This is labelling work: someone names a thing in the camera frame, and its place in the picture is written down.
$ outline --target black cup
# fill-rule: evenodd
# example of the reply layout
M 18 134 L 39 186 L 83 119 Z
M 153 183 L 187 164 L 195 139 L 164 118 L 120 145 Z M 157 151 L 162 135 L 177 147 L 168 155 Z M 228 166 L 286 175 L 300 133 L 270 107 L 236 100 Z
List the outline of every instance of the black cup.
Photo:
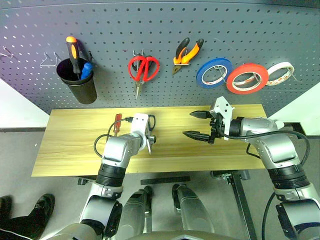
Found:
M 80 69 L 83 69 L 87 62 L 83 58 L 80 58 Z M 88 77 L 79 80 L 78 75 L 74 73 L 70 58 L 67 58 L 58 64 L 56 73 L 68 85 L 75 98 L 81 104 L 92 104 L 97 99 L 93 71 L 91 71 Z

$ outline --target scissors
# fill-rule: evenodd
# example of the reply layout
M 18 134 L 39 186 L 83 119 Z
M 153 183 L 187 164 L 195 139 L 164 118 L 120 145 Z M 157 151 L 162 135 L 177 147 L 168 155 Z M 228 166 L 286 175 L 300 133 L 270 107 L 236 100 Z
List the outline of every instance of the scissors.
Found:
M 152 72 L 151 76 L 148 76 L 149 69 L 152 68 L 153 65 L 156 65 L 155 71 Z M 136 55 L 134 56 L 129 64 L 128 64 L 128 72 L 133 81 L 135 81 L 134 85 L 134 95 L 135 99 L 138 98 L 138 96 L 141 93 L 142 85 L 151 79 L 153 79 L 157 73 L 159 72 L 159 61 L 153 57 L 153 56 L 142 56 L 142 55 Z M 136 75 L 134 76 L 132 74 L 131 68 L 136 72 Z

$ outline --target wooden table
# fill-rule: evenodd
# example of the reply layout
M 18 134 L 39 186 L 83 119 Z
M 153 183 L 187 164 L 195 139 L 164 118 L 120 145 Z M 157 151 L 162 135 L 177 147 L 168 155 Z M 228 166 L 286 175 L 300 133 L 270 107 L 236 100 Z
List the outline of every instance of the wooden table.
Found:
M 233 117 L 265 117 L 261 104 L 233 105 Z M 156 116 L 153 135 L 157 141 L 133 156 L 127 173 L 261 169 L 262 162 L 246 154 L 246 143 L 217 138 L 214 145 L 196 141 L 182 134 L 194 130 L 210 133 L 209 119 L 189 115 L 209 106 L 93 108 L 52 110 L 34 164 L 32 176 L 96 175 L 101 159 L 93 150 L 95 139 L 108 131 L 115 115 L 146 113 Z M 119 135 L 129 133 L 131 124 L 122 122 Z M 105 138 L 97 145 L 103 152 Z

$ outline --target robot leg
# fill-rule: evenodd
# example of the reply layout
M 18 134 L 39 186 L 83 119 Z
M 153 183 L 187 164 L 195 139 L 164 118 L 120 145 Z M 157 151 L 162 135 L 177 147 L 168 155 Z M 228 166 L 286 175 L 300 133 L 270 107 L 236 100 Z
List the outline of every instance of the robot leg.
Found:
M 126 240 L 144 231 L 145 216 L 151 214 L 152 188 L 140 189 L 131 195 L 123 206 L 122 215 L 115 235 L 116 240 Z
M 175 208 L 180 210 L 184 230 L 215 232 L 210 216 L 195 192 L 186 185 L 175 184 L 172 197 Z

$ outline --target metal hook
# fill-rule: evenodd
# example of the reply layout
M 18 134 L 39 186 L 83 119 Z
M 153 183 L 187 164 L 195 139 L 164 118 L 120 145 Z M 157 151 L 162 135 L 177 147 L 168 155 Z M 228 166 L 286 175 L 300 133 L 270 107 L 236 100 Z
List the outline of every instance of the metal hook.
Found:
M 253 76 L 254 76 L 254 78 L 255 78 L 255 80 L 256 80 L 257 82 L 261 82 L 261 79 L 258 80 L 257 75 L 256 75 L 255 73 L 253 73 Z
M 50 57 L 48 56 L 48 54 L 46 53 L 46 52 L 44 52 L 44 60 L 40 63 L 40 67 L 56 67 L 57 65 L 58 65 L 58 59 L 60 59 L 60 57 L 58 56 L 58 54 L 54 51 L 53 52 L 54 53 L 54 55 L 55 55 L 55 64 L 54 65 L 43 65 L 44 64 L 44 62 L 47 60 L 47 59 L 49 59 L 50 61 L 51 61 L 51 59 L 50 59 Z
M 92 62 L 92 59 L 94 58 L 93 56 L 92 56 L 92 54 L 91 54 L 91 51 L 89 51 L 89 56 L 90 56 L 90 63 Z
M 294 78 L 294 80 L 296 80 L 297 82 L 301 82 L 301 80 L 299 81 L 298 79 L 296 79 L 295 75 L 293 74 L 293 72 L 291 72 L 290 68 L 287 67 L 286 69 L 288 69 L 289 73 Z
M 214 66 L 213 68 L 214 68 L 214 69 L 219 69 L 220 74 L 221 74 L 221 77 L 222 77 L 223 81 L 226 83 L 227 81 L 225 80 L 225 77 L 224 77 L 224 75 L 222 74 L 222 71 L 221 71 L 221 69 L 222 69 L 223 67 L 222 67 L 222 66 Z
M 11 53 L 11 52 L 6 48 L 6 46 L 3 46 L 3 50 L 5 50 L 9 55 L 4 54 L 4 53 L 0 53 L 1 56 L 5 56 L 5 57 L 11 58 L 11 59 L 14 57 L 14 54 Z
M 133 56 L 137 56 L 137 55 L 143 56 L 144 55 L 144 50 L 141 49 L 141 54 L 140 53 L 136 54 L 135 50 L 133 50 Z

